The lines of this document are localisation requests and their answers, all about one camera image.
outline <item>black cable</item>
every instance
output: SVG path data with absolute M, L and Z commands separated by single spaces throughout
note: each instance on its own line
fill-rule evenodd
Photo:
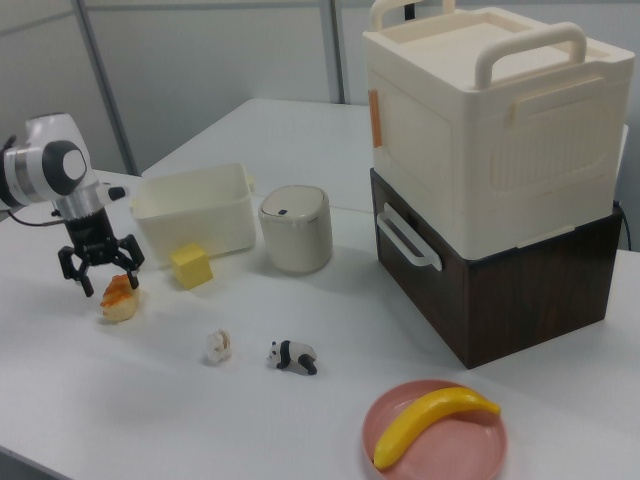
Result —
M 624 210 L 620 206 L 620 202 L 618 200 L 613 202 L 614 207 L 618 207 L 620 209 L 620 213 L 622 214 L 622 222 L 624 223 L 625 231 L 627 232 L 627 245 L 629 246 L 629 251 L 631 249 L 631 230 L 629 229 L 629 222 L 627 221 L 627 216 L 624 214 Z
M 61 223 L 64 223 L 64 220 L 55 220 L 53 222 L 44 222 L 44 223 L 30 223 L 30 222 L 25 222 L 24 220 L 20 220 L 13 213 L 11 213 L 10 210 L 7 210 L 7 213 L 11 218 L 13 218 L 20 225 L 25 225 L 27 227 L 51 227 L 53 225 L 60 225 Z

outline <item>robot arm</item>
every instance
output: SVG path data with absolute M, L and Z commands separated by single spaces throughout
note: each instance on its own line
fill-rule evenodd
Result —
M 89 152 L 71 116 L 51 114 L 27 121 L 27 143 L 14 147 L 12 137 L 0 151 L 0 210 L 51 201 L 67 228 L 73 247 L 58 252 L 65 278 L 93 294 L 90 266 L 113 263 L 127 272 L 132 288 L 144 262 L 133 235 L 118 240 L 105 205 L 126 195 L 122 187 L 100 183 Z M 73 256 L 80 266 L 73 264 Z

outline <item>pink plate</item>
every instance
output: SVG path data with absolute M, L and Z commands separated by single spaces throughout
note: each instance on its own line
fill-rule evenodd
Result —
M 422 432 L 391 468 L 379 472 L 373 466 L 378 439 L 402 410 L 429 392 L 461 386 L 419 380 L 393 388 L 374 402 L 364 419 L 362 442 L 368 464 L 380 478 L 489 480 L 498 473 L 507 453 L 507 432 L 500 416 L 485 411 L 445 417 Z

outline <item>yellow sponge cube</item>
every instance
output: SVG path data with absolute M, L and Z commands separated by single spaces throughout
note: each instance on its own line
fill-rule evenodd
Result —
M 171 266 L 176 279 L 187 290 L 213 278 L 207 253 L 196 243 L 190 243 L 171 253 Z

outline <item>white wall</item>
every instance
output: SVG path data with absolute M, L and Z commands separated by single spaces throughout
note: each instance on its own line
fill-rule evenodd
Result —
M 372 0 L 339 0 L 338 24 L 341 27 L 341 54 L 343 78 L 345 79 L 345 98 L 347 103 L 366 105 L 367 81 L 365 72 L 365 60 L 362 50 L 362 32 L 369 27 L 369 9 Z M 475 4 L 490 2 L 473 2 Z M 522 5 L 524 3 L 513 0 L 502 0 L 500 8 L 525 15 L 546 23 L 571 21 L 580 25 L 587 36 L 622 47 L 640 54 L 640 2 L 636 3 L 584 3 L 570 2 L 557 4 L 545 2 L 545 4 Z M 475 9 L 480 5 L 461 6 L 460 8 Z M 387 22 L 398 23 L 402 14 L 391 14 Z M 441 11 L 437 7 L 419 7 L 418 17 L 433 15 Z M 640 247 L 640 73 L 638 72 L 638 60 L 636 60 L 636 73 L 634 74 L 628 108 L 629 136 L 624 152 L 623 164 L 618 178 L 616 198 L 622 202 L 622 206 L 628 217 L 632 240 L 635 240 L 633 249 Z M 626 248 L 626 237 L 621 240 L 620 247 Z
M 125 172 L 70 0 L 0 2 L 0 141 L 25 139 L 25 121 L 74 118 L 94 168 Z
M 86 2 L 140 172 L 250 98 L 337 101 L 316 1 L 149 3 Z

